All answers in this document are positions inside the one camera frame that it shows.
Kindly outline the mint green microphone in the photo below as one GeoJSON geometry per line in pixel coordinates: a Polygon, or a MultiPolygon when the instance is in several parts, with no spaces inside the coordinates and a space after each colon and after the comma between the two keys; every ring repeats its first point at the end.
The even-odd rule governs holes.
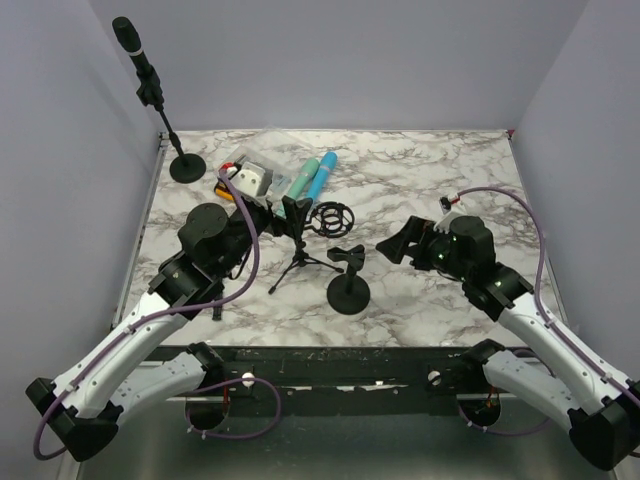
{"type": "Polygon", "coordinates": [[[320,167],[318,158],[309,158],[301,167],[297,177],[288,188],[285,197],[297,201],[304,197],[320,167]]]}

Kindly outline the cyan blue microphone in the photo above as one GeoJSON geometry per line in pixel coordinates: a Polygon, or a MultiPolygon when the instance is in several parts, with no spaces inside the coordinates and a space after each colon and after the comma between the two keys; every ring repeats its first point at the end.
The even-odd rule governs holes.
{"type": "Polygon", "coordinates": [[[336,167],[338,156],[335,152],[327,152],[321,159],[319,169],[316,172],[308,190],[306,198],[316,202],[322,192],[331,172],[336,167]]]}

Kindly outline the black microphone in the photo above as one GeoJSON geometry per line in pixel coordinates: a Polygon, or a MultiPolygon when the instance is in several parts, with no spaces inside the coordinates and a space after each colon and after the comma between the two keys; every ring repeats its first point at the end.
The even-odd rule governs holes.
{"type": "Polygon", "coordinates": [[[118,43],[129,55],[138,78],[155,87],[159,86],[159,77],[142,48],[139,34],[133,23],[127,17],[120,16],[112,20],[112,28],[118,43]]]}

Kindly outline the black round-base stand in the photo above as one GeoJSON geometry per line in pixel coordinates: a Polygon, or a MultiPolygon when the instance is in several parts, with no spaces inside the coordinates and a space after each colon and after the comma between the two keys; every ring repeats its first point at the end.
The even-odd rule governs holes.
{"type": "Polygon", "coordinates": [[[333,247],[327,252],[332,262],[345,262],[347,270],[336,276],[327,287],[327,300],[336,312],[355,315],[369,304],[371,292],[368,283],[359,275],[364,267],[365,247],[359,244],[349,250],[333,247]]]}
{"type": "Polygon", "coordinates": [[[155,73],[149,75],[137,75],[140,86],[136,94],[144,106],[152,106],[160,115],[166,127],[169,141],[176,151],[176,157],[171,161],[169,173],[171,178],[180,184],[190,184],[203,177],[206,172],[204,159],[198,154],[186,153],[181,141],[171,127],[164,111],[164,96],[159,78],[155,73]]]}

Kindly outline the black tripod shock-mount stand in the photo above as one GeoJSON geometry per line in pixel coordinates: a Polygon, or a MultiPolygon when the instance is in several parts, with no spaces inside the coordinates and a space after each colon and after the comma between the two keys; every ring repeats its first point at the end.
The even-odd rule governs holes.
{"type": "Polygon", "coordinates": [[[314,258],[305,250],[307,243],[304,240],[304,234],[306,232],[311,232],[321,238],[338,239],[349,234],[354,225],[355,214],[353,210],[344,203],[326,201],[321,202],[316,206],[312,205],[307,216],[302,238],[292,239],[295,245],[295,250],[291,262],[284,269],[276,282],[269,288],[268,294],[273,295],[284,277],[295,268],[303,268],[308,265],[320,265],[342,274],[344,272],[342,268],[314,258]]]}

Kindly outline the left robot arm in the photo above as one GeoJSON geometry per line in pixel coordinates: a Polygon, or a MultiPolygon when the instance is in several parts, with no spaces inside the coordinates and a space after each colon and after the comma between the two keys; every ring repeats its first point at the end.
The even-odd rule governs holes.
{"type": "Polygon", "coordinates": [[[33,444],[37,459],[54,457],[41,450],[46,428],[62,442],[63,452],[83,462],[103,450],[133,413],[182,392],[209,395],[220,387],[222,372],[204,344],[188,348],[147,378],[132,374],[200,311],[232,302],[251,288],[262,233],[300,239],[311,203],[290,198],[283,203],[283,217],[243,199],[237,199],[233,214],[215,203],[188,213],[177,233],[180,251],[161,264],[131,313],[66,372],[37,378],[27,387],[42,416],[33,444]]]}

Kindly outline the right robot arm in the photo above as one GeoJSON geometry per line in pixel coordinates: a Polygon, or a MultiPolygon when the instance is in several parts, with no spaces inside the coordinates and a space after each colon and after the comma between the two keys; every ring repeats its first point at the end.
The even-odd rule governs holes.
{"type": "Polygon", "coordinates": [[[387,260],[460,282],[469,303],[521,339],[549,368],[526,365],[500,346],[464,362],[469,390],[508,391],[568,432],[594,467],[610,471],[639,446],[639,384],[588,347],[534,295],[533,286],[496,259],[492,232],[475,216],[449,213],[433,222],[412,216],[377,244],[387,260]]]}

